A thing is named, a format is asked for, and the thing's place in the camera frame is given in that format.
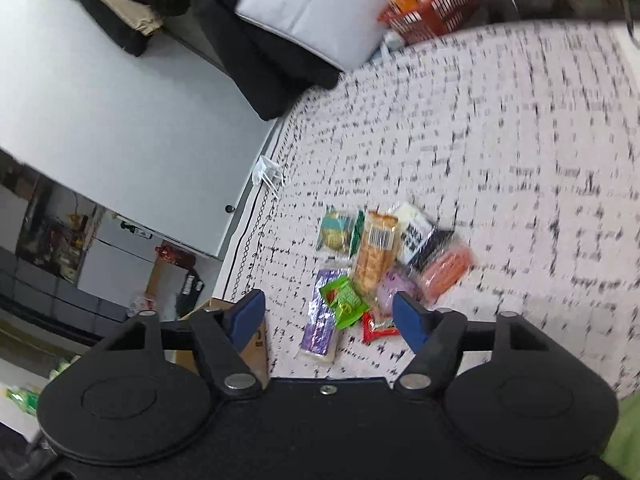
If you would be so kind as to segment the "orange pink snack packet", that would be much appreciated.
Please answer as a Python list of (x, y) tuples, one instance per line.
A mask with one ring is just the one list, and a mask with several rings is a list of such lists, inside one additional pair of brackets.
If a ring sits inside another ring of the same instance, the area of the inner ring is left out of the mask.
[(451, 242), (419, 274), (418, 285), (423, 299), (434, 304), (457, 284), (474, 263), (471, 249), (462, 242)]

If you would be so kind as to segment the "red candy bar packet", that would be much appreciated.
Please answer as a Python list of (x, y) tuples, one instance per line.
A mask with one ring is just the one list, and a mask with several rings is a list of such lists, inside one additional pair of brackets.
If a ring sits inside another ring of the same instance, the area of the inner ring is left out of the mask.
[(370, 312), (366, 312), (361, 318), (362, 342), (370, 342), (384, 337), (399, 336), (399, 330), (389, 316), (383, 316), (379, 320)]

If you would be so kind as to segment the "black white snack packet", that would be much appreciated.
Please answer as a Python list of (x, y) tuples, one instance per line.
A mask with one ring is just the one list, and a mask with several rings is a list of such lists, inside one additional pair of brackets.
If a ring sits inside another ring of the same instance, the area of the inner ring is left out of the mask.
[(422, 209), (410, 203), (397, 206), (392, 215), (398, 219), (399, 249), (397, 261), (422, 272), (454, 236), (454, 230), (441, 228)]

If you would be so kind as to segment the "brown cardboard box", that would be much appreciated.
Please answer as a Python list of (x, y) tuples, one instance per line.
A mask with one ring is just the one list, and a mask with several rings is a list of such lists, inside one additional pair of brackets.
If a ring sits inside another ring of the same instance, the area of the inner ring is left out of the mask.
[(210, 298), (175, 322), (177, 356), (192, 353), (198, 374), (229, 398), (265, 389), (266, 298), (258, 289), (231, 302)]

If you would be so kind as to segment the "round purple snack packet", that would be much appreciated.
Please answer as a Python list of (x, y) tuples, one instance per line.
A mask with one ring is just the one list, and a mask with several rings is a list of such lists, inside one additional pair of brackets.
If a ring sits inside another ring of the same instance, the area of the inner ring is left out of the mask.
[(398, 292), (405, 292), (413, 299), (420, 297), (416, 283), (402, 266), (392, 266), (382, 276), (375, 289), (375, 298), (382, 315), (391, 316), (393, 300)]

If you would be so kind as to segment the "red bottle on floor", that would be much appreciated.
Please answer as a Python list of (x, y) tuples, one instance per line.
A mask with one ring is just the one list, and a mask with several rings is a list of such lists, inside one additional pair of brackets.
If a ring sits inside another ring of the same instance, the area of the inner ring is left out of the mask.
[(196, 263), (196, 257), (193, 254), (171, 244), (163, 243), (160, 246), (156, 246), (155, 252), (163, 262), (178, 266), (178, 268), (184, 270), (193, 269)]

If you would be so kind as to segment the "orange cracker packet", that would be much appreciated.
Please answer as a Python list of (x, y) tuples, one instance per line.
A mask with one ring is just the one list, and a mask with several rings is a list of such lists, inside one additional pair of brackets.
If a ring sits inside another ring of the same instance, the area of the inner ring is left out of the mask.
[(399, 221), (391, 214), (369, 210), (364, 218), (352, 284), (360, 295), (371, 295), (394, 263)]

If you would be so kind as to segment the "purple snack bar packet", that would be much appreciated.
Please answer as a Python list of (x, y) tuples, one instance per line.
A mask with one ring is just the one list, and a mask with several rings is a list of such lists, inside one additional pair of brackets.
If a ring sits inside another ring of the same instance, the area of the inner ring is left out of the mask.
[(326, 284), (348, 274), (347, 268), (320, 269), (311, 289), (306, 323), (298, 353), (319, 362), (332, 363), (335, 359), (338, 329), (332, 309), (323, 299), (320, 289)]

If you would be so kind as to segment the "light green snack packet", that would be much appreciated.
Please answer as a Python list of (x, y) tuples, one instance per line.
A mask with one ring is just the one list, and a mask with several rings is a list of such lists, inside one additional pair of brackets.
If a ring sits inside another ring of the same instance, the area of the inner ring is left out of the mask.
[(338, 330), (354, 325), (369, 310), (347, 275), (341, 275), (320, 288), (320, 295), (334, 314)]

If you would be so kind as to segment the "green yellow cookie packet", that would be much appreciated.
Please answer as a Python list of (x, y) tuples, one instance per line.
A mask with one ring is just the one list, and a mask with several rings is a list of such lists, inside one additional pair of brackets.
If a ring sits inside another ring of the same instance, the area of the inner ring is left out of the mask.
[(316, 249), (352, 258), (360, 244), (363, 222), (362, 210), (327, 206), (320, 220)]

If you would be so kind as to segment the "white black patterned blanket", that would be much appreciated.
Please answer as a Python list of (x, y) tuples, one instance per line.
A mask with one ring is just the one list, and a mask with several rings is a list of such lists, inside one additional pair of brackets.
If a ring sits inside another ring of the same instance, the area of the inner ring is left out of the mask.
[(216, 294), (267, 298), (272, 377), (396, 378), (399, 338), (298, 351), (328, 207), (410, 202), (471, 247), (440, 304), (518, 312), (620, 396), (639, 387), (639, 34), (623, 24), (516, 23), (419, 44), (306, 93), (274, 127), (280, 192), (250, 194)]

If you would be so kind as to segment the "green clothing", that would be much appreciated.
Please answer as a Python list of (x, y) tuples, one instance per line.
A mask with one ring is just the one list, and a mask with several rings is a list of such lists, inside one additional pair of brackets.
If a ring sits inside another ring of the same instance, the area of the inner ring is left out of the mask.
[(629, 480), (640, 479), (640, 392), (620, 401), (620, 418), (602, 460)]

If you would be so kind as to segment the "black jacket on chair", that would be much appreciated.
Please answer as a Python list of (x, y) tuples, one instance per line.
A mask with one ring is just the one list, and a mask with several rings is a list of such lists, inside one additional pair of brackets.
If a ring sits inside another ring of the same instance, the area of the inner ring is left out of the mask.
[(317, 55), (235, 14), (239, 0), (192, 0), (198, 26), (224, 70), (265, 122), (309, 88), (335, 88), (341, 71)]

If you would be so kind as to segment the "red plastic basket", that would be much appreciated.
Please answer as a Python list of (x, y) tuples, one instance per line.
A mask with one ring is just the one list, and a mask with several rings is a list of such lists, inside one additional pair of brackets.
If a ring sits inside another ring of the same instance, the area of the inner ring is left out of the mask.
[(456, 32), (480, 8), (480, 0), (388, 0), (378, 22), (405, 44)]

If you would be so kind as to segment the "light grey tote bag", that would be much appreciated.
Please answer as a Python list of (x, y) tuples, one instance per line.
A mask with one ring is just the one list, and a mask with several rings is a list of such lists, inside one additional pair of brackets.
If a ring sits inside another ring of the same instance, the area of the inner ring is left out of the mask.
[(239, 0), (235, 13), (340, 70), (354, 70), (382, 41), (385, 26), (378, 14), (387, 1)]

